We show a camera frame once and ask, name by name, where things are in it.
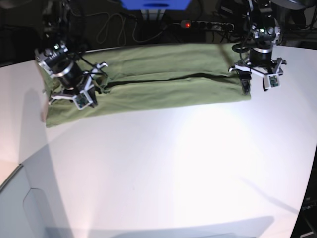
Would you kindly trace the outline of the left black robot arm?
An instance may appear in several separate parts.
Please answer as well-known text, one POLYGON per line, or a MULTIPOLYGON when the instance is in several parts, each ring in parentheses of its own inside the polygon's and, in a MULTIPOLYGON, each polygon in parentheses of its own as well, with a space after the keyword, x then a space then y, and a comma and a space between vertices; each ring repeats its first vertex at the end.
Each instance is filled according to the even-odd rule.
POLYGON ((241 43, 232 46, 239 54, 237 61, 229 72, 237 72, 243 93, 251 90, 252 75, 263 80, 263 90, 280 86, 279 77, 283 75, 282 66, 287 61, 281 57, 273 59, 273 46, 279 41, 281 28, 273 15, 271 4, 290 10, 302 10, 312 7, 315 0, 249 0, 247 5, 247 35, 241 43))

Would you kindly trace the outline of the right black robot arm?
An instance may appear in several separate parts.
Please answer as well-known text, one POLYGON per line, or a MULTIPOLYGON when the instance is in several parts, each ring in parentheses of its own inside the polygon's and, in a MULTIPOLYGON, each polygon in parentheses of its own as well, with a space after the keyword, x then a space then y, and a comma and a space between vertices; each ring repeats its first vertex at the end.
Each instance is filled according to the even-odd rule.
POLYGON ((69 100, 77 109, 94 108, 98 103, 93 77, 96 66, 83 71, 78 65, 84 28, 74 32, 70 22, 70 0, 50 0, 42 13, 43 38, 35 49, 35 60, 51 79, 61 84, 61 90, 50 94, 50 102, 69 100))

